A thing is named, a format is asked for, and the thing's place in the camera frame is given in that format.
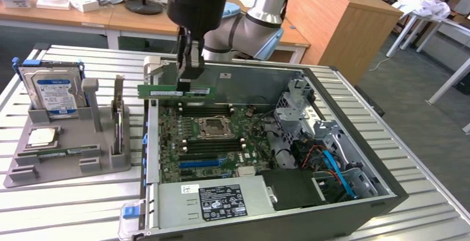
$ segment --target warning label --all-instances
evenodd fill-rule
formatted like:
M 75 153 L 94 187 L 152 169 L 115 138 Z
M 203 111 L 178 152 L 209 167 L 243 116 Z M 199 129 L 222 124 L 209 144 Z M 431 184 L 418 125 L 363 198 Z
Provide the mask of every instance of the warning label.
M 215 221 L 249 215 L 241 185 L 199 189 L 205 221 Z

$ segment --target metal table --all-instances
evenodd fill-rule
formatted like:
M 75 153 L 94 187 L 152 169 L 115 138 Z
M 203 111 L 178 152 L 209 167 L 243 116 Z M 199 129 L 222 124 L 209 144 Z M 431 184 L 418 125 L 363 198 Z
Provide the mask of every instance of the metal table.
M 128 172 L 63 180 L 30 187 L 0 186 L 0 240 L 116 240 L 120 207 L 139 196 L 143 101 L 136 85 L 143 81 L 146 52 L 52 46 L 32 51 L 50 61 L 86 63 L 86 75 L 99 79 L 98 102 L 108 105 L 114 78 L 124 74 L 124 100 L 131 113 Z M 327 67 L 315 75 L 391 170 L 410 198 L 386 216 L 374 218 L 346 240 L 470 240 L 470 216 L 390 127 L 375 114 L 343 76 Z M 8 170 L 27 120 L 30 97 L 15 76 L 0 95 L 0 180 Z M 318 100 L 326 112 L 326 106 Z

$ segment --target blue hard drive label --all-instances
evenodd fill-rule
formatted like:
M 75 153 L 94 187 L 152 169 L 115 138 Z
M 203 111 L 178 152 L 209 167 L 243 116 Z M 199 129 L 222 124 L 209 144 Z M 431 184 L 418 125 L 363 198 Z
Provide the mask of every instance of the blue hard drive label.
M 70 80 L 38 80 L 39 92 L 46 110 L 54 114 L 76 112 L 75 95 L 70 93 L 72 87 Z
M 200 188 L 199 198 L 207 222 L 249 215 L 239 184 Z

